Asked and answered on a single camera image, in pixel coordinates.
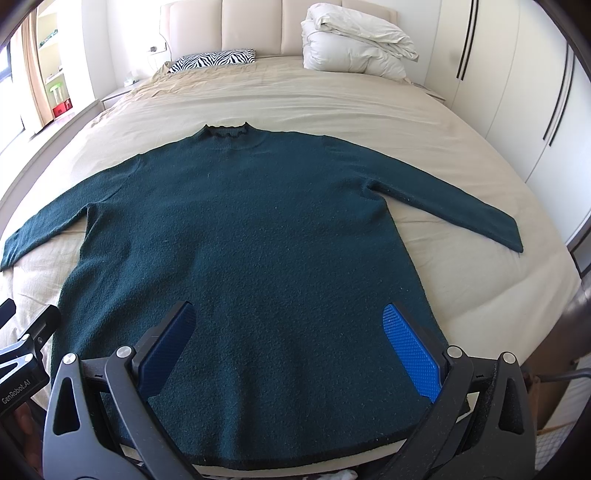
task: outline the sweater sleeve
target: sweater sleeve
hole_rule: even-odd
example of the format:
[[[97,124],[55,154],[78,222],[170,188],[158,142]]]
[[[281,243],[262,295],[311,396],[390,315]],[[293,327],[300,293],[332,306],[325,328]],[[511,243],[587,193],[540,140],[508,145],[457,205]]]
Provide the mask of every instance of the sweater sleeve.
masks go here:
[[[136,167],[137,162],[128,160],[98,172],[44,206],[8,237],[0,271],[13,266],[25,254],[74,224],[86,215],[90,205],[104,202],[113,196]]]
[[[513,217],[405,162],[332,137],[324,145],[334,160],[366,179],[365,186],[484,235],[515,252],[523,244]]]

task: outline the window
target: window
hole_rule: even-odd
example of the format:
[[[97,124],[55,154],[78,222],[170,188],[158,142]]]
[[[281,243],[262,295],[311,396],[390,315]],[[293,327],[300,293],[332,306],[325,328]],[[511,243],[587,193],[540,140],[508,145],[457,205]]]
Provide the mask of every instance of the window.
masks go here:
[[[0,153],[24,130],[12,85],[10,45],[0,50]]]

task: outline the red box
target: red box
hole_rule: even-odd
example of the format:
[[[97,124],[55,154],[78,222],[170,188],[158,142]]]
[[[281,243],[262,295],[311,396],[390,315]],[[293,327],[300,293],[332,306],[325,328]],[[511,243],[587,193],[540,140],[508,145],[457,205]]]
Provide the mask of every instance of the red box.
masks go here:
[[[67,98],[53,109],[53,116],[57,118],[61,114],[67,112],[70,108],[72,108],[72,102]]]

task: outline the white wardrobe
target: white wardrobe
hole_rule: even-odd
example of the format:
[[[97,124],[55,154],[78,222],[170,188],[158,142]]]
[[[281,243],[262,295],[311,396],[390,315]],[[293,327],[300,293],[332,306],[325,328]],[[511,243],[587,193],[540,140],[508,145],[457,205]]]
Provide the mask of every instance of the white wardrobe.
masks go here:
[[[485,137],[572,244],[591,213],[591,82],[534,0],[442,0],[426,86]]]

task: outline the zebra print pillow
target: zebra print pillow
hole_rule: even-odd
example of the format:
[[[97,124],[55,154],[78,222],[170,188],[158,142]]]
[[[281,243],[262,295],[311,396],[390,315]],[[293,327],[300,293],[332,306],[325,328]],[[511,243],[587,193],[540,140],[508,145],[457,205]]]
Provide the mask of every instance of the zebra print pillow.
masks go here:
[[[214,65],[232,65],[236,63],[252,63],[255,61],[256,52],[249,50],[213,51],[210,53],[198,53],[185,55],[175,61],[168,69],[168,73],[182,70],[196,69],[199,67],[212,67]]]

